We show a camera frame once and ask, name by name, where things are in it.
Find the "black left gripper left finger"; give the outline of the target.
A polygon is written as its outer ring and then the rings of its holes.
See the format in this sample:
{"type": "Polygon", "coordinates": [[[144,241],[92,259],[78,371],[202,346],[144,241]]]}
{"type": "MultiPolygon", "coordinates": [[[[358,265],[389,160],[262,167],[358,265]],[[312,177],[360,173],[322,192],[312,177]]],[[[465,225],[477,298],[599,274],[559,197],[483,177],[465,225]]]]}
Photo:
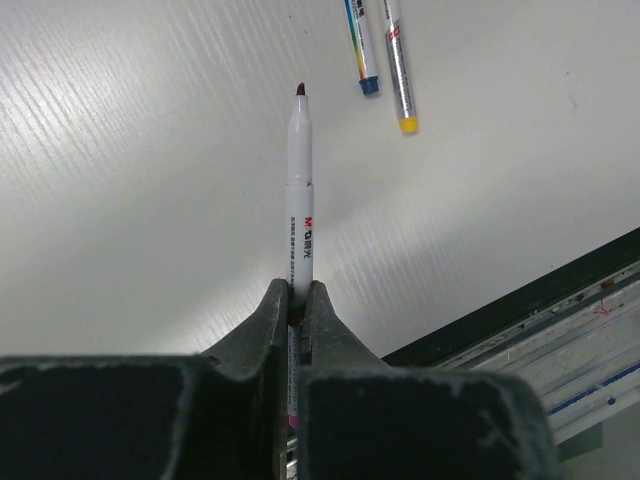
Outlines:
{"type": "Polygon", "coordinates": [[[5,479],[282,479],[288,287],[194,355],[5,356],[5,479]]]}

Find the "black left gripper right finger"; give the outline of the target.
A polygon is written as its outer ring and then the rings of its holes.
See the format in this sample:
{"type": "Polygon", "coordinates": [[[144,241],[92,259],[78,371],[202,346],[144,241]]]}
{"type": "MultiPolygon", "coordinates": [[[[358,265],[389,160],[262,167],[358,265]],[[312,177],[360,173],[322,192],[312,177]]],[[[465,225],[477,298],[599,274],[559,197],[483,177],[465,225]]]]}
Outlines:
{"type": "Polygon", "coordinates": [[[326,286],[306,303],[311,360],[298,377],[301,479],[556,479],[542,403],[487,371],[392,367],[338,318],[326,286]]]}

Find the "pink marker pen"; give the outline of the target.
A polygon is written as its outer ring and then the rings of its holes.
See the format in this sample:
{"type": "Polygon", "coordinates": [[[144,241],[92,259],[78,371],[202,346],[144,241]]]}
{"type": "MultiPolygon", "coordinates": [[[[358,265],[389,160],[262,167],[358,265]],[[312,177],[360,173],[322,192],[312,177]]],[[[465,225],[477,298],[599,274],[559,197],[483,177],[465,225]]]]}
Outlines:
{"type": "Polygon", "coordinates": [[[304,83],[296,87],[288,130],[286,234],[285,279],[289,289],[287,421],[288,427],[295,433],[298,426],[297,382],[301,362],[302,324],[314,277],[312,121],[304,83]]]}

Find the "white marker pen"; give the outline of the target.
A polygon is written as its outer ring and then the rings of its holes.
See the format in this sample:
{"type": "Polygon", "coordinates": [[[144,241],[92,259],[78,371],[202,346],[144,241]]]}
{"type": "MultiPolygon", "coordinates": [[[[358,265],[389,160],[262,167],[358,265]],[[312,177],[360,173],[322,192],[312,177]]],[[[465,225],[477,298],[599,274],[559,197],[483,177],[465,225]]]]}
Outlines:
{"type": "Polygon", "coordinates": [[[379,92],[379,74],[363,0],[344,0],[349,36],[358,72],[358,84],[364,96],[379,92]]]}

